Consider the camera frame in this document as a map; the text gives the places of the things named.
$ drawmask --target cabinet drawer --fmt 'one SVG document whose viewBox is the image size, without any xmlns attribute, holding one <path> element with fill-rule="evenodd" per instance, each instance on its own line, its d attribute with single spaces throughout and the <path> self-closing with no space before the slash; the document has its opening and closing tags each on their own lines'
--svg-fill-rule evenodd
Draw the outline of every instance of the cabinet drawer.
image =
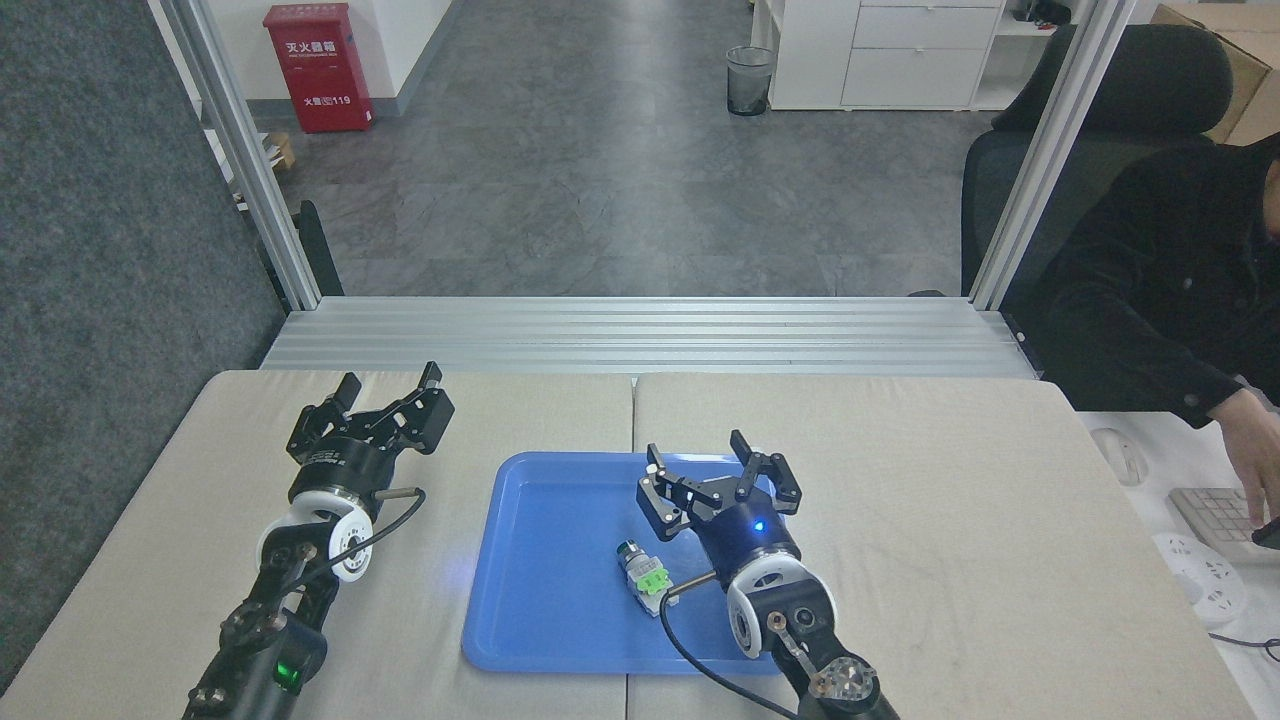
<svg viewBox="0 0 1280 720">
<path fill-rule="evenodd" d="M 983 50 L 854 50 L 841 105 L 964 108 L 982 74 Z"/>
<path fill-rule="evenodd" d="M 863 8 L 1002 8 L 1004 0 L 863 0 Z"/>
<path fill-rule="evenodd" d="M 868 8 L 858 13 L 854 47 L 986 50 L 996 26 L 992 8 Z"/>
</svg>

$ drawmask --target person's hand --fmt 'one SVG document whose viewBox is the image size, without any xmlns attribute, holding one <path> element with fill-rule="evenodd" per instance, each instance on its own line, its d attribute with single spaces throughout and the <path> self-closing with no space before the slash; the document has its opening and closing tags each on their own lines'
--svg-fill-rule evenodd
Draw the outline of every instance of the person's hand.
<svg viewBox="0 0 1280 720">
<path fill-rule="evenodd" d="M 1234 395 L 1208 411 L 1222 429 L 1226 457 L 1244 484 L 1249 521 L 1261 527 L 1270 510 L 1280 518 L 1280 418 L 1267 413 L 1248 389 Z"/>
</svg>

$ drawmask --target black jacket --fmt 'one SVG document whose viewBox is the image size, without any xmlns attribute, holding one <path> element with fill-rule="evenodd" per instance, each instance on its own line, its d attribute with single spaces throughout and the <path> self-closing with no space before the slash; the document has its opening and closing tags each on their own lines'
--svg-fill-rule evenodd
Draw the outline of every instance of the black jacket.
<svg viewBox="0 0 1280 720">
<path fill-rule="evenodd" d="M 1277 158 L 1280 133 L 1157 152 L 1084 215 L 1027 311 L 1044 379 L 1076 410 L 1202 427 L 1235 374 L 1280 400 L 1280 278 L 1260 286 L 1251 250 Z"/>
</svg>

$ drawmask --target gray wall panel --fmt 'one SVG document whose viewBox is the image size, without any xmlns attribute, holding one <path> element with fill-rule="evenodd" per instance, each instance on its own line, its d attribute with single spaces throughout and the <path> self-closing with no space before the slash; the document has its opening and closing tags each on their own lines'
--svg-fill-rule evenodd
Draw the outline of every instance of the gray wall panel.
<svg viewBox="0 0 1280 720">
<path fill-rule="evenodd" d="M 3 691 L 283 311 L 146 3 L 0 0 L 0 114 Z"/>
</svg>

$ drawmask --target robotic arm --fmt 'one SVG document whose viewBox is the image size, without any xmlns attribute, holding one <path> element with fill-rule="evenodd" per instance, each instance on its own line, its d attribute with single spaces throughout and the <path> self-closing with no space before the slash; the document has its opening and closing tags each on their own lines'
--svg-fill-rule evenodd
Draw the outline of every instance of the robotic arm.
<svg viewBox="0 0 1280 720">
<path fill-rule="evenodd" d="M 831 592 L 800 562 L 782 523 L 801 497 L 786 459 L 751 451 L 739 430 L 730 447 L 742 475 L 698 482 L 671 474 L 650 445 L 636 487 L 649 525 L 663 542 L 694 530 L 724 591 L 739 648 L 753 659 L 772 655 L 800 698 L 800 717 L 897 720 L 876 670 L 836 637 Z M 762 474 L 773 483 L 772 496 L 756 487 Z"/>
<path fill-rule="evenodd" d="M 426 500 L 421 488 L 388 488 L 401 451 L 434 452 L 453 416 L 440 378 L 429 363 L 406 397 L 348 415 L 360 380 L 347 373 L 324 402 L 302 409 L 287 446 L 301 465 L 289 511 L 262 533 L 257 579 L 221 624 L 218 652 L 188 693 L 183 720 L 289 716 L 324 664 L 320 628 L 339 582 L 360 579 L 371 546 Z M 383 501 L 415 496 L 408 511 L 372 532 Z M 285 600 L 294 592 L 301 594 L 291 610 Z"/>
</svg>

